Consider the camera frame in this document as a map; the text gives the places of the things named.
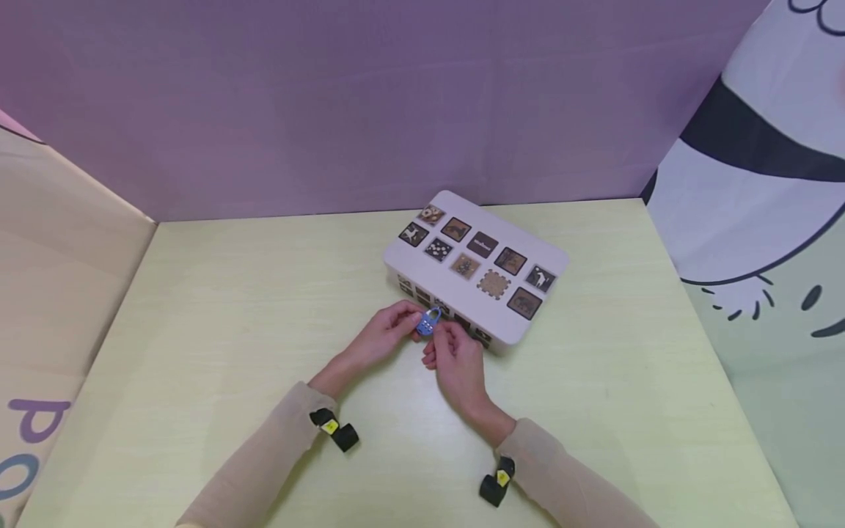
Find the white box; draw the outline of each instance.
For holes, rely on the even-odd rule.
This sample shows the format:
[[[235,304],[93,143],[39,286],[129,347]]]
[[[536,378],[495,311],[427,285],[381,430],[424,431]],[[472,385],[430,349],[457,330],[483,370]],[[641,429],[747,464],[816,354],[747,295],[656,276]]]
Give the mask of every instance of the white box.
[[[384,251],[390,282],[426,307],[440,305],[499,353],[522,339],[568,262],[563,250],[450,191]]]

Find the dog picture tile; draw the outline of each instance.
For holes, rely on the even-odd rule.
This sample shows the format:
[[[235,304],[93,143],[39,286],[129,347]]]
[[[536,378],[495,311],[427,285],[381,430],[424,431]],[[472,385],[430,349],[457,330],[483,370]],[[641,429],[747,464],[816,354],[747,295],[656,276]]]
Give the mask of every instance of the dog picture tile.
[[[546,293],[548,292],[548,289],[552,287],[552,283],[555,279],[557,279],[557,277],[550,274],[545,269],[540,266],[534,266],[531,273],[528,274],[526,282],[537,288],[539,291]]]
[[[484,277],[476,284],[476,288],[488,294],[497,301],[502,298],[504,291],[510,286],[510,279],[488,269]]]
[[[530,321],[541,304],[540,297],[531,294],[525,288],[516,288],[516,293],[508,301],[508,308]]]
[[[437,260],[438,262],[443,262],[443,259],[446,258],[446,255],[452,252],[452,247],[443,242],[439,238],[435,238],[433,242],[431,242],[427,248],[425,248],[425,253],[429,256]]]
[[[443,229],[441,229],[440,232],[446,235],[447,237],[451,238],[455,242],[460,242],[464,239],[466,234],[470,232],[471,229],[472,226],[470,226],[463,220],[453,218],[452,220],[446,222],[446,225],[443,226]]]
[[[467,333],[470,331],[470,322],[466,319],[462,318],[458,312],[455,312],[455,322],[458,323],[460,326],[464,327]]]
[[[486,341],[487,343],[493,340],[493,338],[490,337],[490,334],[480,328],[475,329],[475,335],[478,336],[482,341]]]
[[[487,258],[498,245],[498,240],[479,231],[476,233],[476,236],[472,238],[470,243],[466,245],[466,248],[474,253],[478,253],[484,258]]]
[[[425,240],[425,237],[428,236],[428,231],[422,229],[417,224],[411,222],[408,224],[408,227],[400,233],[399,238],[411,244],[414,248],[420,245],[420,242]]]
[[[425,209],[417,215],[417,218],[430,226],[436,226],[440,219],[442,219],[445,215],[446,213],[443,210],[434,205],[428,204]]]
[[[469,257],[466,253],[461,253],[461,256],[451,265],[451,269],[461,277],[470,280],[479,266],[481,264],[472,257]]]
[[[417,297],[421,299],[425,299],[428,302],[431,302],[431,296],[425,290],[420,290],[419,286],[417,286]]]
[[[504,269],[511,275],[516,275],[522,269],[522,266],[525,265],[526,261],[525,257],[517,253],[511,248],[505,248],[502,250],[502,253],[496,258],[496,265],[499,266],[501,269]]]

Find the left hand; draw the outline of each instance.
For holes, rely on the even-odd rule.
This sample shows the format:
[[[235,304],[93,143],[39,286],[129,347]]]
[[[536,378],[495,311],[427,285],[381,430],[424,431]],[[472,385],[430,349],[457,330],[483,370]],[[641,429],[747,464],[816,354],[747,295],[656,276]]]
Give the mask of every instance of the left hand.
[[[337,399],[361,373],[390,357],[406,336],[420,341],[416,331],[425,308],[410,301],[399,301],[382,308],[364,326],[346,349],[332,358],[308,385]]]
[[[425,308],[411,301],[380,309],[342,354],[364,370],[381,363],[393,354],[402,338],[410,335],[412,340],[420,341],[416,328],[423,312]]]

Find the padlock shackle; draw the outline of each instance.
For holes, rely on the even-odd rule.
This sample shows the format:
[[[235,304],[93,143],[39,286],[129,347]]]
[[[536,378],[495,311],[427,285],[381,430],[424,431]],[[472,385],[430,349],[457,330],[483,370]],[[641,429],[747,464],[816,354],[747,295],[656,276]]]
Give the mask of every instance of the padlock shackle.
[[[435,310],[437,310],[437,318],[434,320],[434,322],[437,323],[438,321],[440,321],[440,316],[443,315],[443,310],[441,310],[439,306],[434,306],[430,308],[425,314],[431,317],[432,312],[434,312]]]

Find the light green table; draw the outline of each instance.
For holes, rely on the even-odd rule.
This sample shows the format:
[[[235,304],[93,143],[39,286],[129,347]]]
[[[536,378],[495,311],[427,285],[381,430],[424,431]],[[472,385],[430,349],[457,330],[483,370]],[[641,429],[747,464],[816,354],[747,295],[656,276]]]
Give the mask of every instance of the light green table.
[[[488,387],[665,527],[795,526],[638,199],[490,208],[571,265]],[[20,528],[169,526],[299,379],[400,298],[384,246],[412,212],[163,224]],[[408,344],[342,402],[272,526],[550,526],[478,496],[493,455]]]

